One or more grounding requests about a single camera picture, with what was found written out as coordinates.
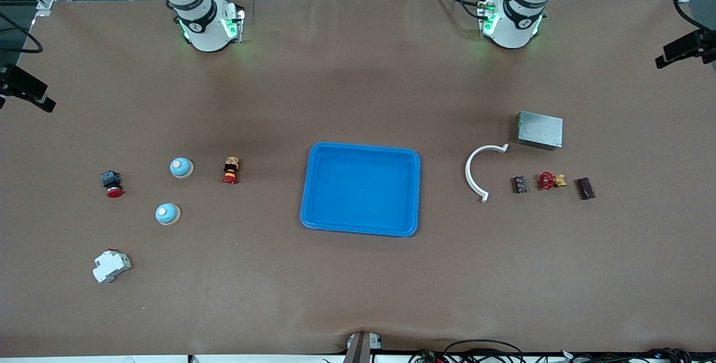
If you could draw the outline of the brown table cover sheet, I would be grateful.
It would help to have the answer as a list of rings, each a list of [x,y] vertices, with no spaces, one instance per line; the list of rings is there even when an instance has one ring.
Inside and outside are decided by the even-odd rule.
[[[242,44],[216,54],[162,1],[36,19],[44,51],[21,67],[56,108],[0,110],[0,356],[331,353],[360,331],[387,348],[716,351],[716,73],[654,66],[693,29],[671,0],[552,0],[521,50],[446,0],[246,6]],[[562,118],[562,148],[517,143],[521,111]],[[304,227],[318,142],[417,152],[417,232]],[[506,143],[473,159],[481,203],[464,165]],[[192,175],[172,177],[177,157]],[[541,190],[543,172],[566,187]],[[156,221],[164,203],[179,221]],[[107,249],[132,268],[99,284]]]

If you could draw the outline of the grey metal box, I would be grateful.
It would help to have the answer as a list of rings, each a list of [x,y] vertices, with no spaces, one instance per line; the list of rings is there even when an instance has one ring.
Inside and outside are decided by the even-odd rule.
[[[521,111],[517,114],[517,143],[555,151],[563,146],[563,119]]]

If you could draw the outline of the white curved plastic clamp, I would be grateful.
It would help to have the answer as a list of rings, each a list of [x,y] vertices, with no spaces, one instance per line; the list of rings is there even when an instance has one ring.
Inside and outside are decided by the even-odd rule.
[[[484,146],[478,147],[477,149],[472,151],[471,154],[468,156],[468,159],[464,165],[465,180],[466,180],[468,186],[470,187],[470,189],[473,190],[473,192],[475,192],[475,194],[478,195],[478,197],[480,197],[481,203],[486,203],[488,201],[488,199],[490,197],[490,192],[485,191],[483,188],[481,188],[476,183],[476,181],[473,177],[473,174],[472,174],[473,159],[475,159],[475,157],[478,154],[481,154],[483,152],[496,152],[496,153],[503,154],[503,153],[506,153],[508,151],[508,149],[509,149],[509,143],[506,143],[502,146],[484,145]]]

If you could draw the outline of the blue dome desk bell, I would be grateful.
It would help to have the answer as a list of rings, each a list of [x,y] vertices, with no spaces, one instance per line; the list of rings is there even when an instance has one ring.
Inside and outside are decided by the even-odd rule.
[[[174,203],[164,203],[154,211],[154,218],[161,225],[172,225],[181,218],[181,208]]]
[[[177,157],[169,164],[169,173],[177,179],[184,179],[194,173],[194,163],[184,157]]]

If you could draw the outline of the orange red button switch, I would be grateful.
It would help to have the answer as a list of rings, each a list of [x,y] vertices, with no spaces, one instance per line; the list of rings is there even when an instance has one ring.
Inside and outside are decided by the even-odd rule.
[[[237,157],[228,157],[223,165],[222,182],[234,185],[239,180],[239,172],[241,170],[241,160]]]

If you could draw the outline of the white circuit breaker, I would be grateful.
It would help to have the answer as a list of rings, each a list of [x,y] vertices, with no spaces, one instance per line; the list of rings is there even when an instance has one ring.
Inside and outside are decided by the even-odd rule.
[[[99,284],[110,283],[118,274],[132,268],[128,255],[112,249],[105,250],[94,262],[92,273]]]

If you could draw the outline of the red mushroom push button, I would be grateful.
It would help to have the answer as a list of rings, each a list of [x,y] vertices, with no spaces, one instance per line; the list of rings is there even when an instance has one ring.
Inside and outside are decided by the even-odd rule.
[[[101,174],[102,187],[107,190],[107,197],[118,198],[124,194],[122,178],[114,170],[107,170]]]

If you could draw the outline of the blue plastic tray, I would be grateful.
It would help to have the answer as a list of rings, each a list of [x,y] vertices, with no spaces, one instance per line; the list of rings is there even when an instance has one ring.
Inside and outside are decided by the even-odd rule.
[[[421,157],[407,148],[318,142],[309,151],[304,227],[407,238],[417,232]]]

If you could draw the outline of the grey metal edge bracket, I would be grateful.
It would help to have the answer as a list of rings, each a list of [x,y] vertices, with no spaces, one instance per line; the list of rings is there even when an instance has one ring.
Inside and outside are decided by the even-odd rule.
[[[378,333],[356,332],[347,340],[347,352],[342,363],[376,363],[376,352],[383,350],[383,338]]]

